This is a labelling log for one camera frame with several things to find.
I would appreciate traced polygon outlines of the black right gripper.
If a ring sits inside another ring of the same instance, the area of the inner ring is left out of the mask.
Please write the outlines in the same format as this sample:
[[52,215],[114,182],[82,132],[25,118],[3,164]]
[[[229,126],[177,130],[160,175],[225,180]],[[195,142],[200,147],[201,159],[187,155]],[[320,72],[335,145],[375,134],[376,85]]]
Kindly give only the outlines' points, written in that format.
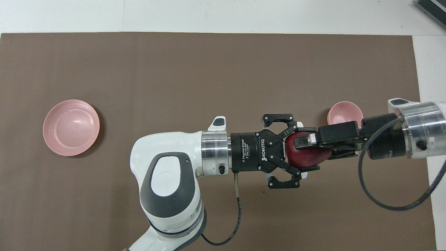
[[[369,139],[377,130],[397,118],[387,113],[362,119],[361,132],[356,121],[330,124],[319,128],[298,128],[297,132],[309,133],[294,139],[295,149],[330,148],[328,160],[358,156],[361,148],[355,147],[360,135]],[[406,142],[400,124],[379,135],[367,150],[371,159],[400,157],[406,154]]]

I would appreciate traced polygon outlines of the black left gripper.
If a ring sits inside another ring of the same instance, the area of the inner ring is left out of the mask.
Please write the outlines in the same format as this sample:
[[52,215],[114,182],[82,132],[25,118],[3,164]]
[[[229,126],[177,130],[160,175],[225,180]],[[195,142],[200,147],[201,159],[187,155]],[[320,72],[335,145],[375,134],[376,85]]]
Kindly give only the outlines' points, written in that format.
[[[269,127],[276,122],[285,123],[287,128],[274,134]],[[291,175],[289,181],[279,181],[274,175],[267,178],[270,189],[297,189],[303,173],[320,170],[319,166],[298,169],[285,161],[284,138],[295,132],[315,133],[314,127],[298,125],[291,113],[270,113],[262,117],[263,130],[252,133],[232,133],[231,159],[232,172],[250,172],[260,170],[271,173],[277,167]]]

